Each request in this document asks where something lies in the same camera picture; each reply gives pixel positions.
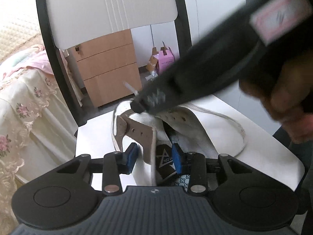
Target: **shoelace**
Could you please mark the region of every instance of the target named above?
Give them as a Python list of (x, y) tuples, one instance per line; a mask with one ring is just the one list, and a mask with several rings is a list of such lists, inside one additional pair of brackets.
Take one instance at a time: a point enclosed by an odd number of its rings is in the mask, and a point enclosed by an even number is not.
[(187, 108), (189, 108), (189, 109), (191, 109), (191, 110), (199, 111), (199, 112), (202, 112), (202, 113), (207, 113), (207, 114), (216, 115), (216, 116), (219, 116), (219, 117), (222, 117), (222, 118), (225, 118), (225, 119), (227, 119), (227, 120), (230, 120), (230, 121), (234, 122), (235, 125), (236, 125), (236, 126), (238, 127), (238, 129), (240, 130), (240, 134), (241, 134), (241, 136), (242, 136), (243, 143), (244, 143), (244, 145), (242, 146), (242, 148), (240, 149), (240, 151), (239, 151), (236, 155), (234, 155), (234, 157), (237, 157), (238, 155), (240, 155), (240, 154), (242, 153), (242, 151), (245, 149), (245, 147), (246, 147), (246, 145), (247, 145), (246, 132), (245, 132), (244, 128), (242, 127), (242, 125), (241, 125), (238, 121), (236, 121), (235, 119), (233, 119), (233, 118), (231, 118), (231, 117), (229, 117), (229, 116), (227, 116), (227, 115), (224, 115), (224, 114), (222, 114), (222, 113), (218, 113), (218, 112), (215, 112), (215, 111), (212, 111), (212, 110), (207, 110), (207, 109), (205, 109), (205, 108), (203, 108), (203, 107), (199, 107), (199, 106), (197, 106), (197, 105), (195, 105), (195, 104), (193, 104), (193, 103), (186, 103), (186, 104), (183, 104), (183, 105), (181, 105), (181, 106), (187, 107)]

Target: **white shoe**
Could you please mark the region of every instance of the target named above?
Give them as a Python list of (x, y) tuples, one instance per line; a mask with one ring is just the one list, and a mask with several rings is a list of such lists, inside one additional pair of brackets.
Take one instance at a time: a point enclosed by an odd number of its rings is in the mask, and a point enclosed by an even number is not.
[[(188, 108), (174, 107), (152, 116), (134, 113), (130, 103), (131, 100), (121, 102), (113, 113), (112, 140), (115, 149), (121, 152), (132, 142), (140, 146), (141, 152), (132, 172), (137, 185), (156, 186), (176, 174), (172, 143), (178, 143), (184, 152), (199, 152), (206, 158), (218, 157), (202, 124)], [(172, 184), (188, 180), (188, 176), (182, 176)]]

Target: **ribbed gray surface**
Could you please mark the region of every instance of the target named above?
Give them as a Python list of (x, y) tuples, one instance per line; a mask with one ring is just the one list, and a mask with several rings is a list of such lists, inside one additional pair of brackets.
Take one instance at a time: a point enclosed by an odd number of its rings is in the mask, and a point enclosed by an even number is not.
[(288, 228), (271, 232), (245, 231), (223, 221), (204, 198), (187, 195), (182, 187), (129, 186), (120, 196), (107, 197), (80, 224), (58, 231), (39, 231), (20, 225), (13, 235), (291, 235)]

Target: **white label sticker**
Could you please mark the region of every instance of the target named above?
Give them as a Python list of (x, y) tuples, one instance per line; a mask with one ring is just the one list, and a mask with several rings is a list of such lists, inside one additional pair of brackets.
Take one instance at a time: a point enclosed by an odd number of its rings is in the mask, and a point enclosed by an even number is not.
[(270, 0), (250, 17), (250, 24), (267, 46), (312, 15), (309, 0)]

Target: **wooden cabinet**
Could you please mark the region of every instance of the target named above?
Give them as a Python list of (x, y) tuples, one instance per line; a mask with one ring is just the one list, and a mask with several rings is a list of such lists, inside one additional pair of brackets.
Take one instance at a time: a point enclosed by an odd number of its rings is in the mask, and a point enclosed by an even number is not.
[(141, 90), (130, 30), (90, 40), (71, 51), (94, 106), (132, 94), (124, 82)]

